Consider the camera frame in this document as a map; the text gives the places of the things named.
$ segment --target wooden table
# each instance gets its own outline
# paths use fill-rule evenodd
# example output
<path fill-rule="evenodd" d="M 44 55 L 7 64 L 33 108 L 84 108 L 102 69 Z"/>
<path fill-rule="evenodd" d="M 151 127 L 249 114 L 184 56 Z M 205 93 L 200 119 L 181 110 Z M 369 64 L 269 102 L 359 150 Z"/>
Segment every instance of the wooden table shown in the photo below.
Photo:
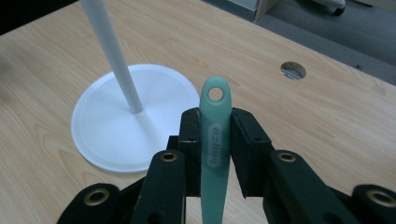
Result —
<path fill-rule="evenodd" d="M 233 106 L 274 142 L 302 155 L 330 186 L 396 190 L 396 88 L 198 0 L 106 1 L 128 64 L 157 63 L 200 91 L 227 78 Z M 297 62 L 306 77 L 284 77 Z M 110 67 L 79 3 L 0 36 L 0 222 L 55 223 L 98 182 L 123 189 L 144 174 L 111 174 L 76 150 L 70 119 L 80 95 Z M 265 223 L 231 167 L 224 223 Z M 200 223 L 198 199 L 188 223 Z"/>

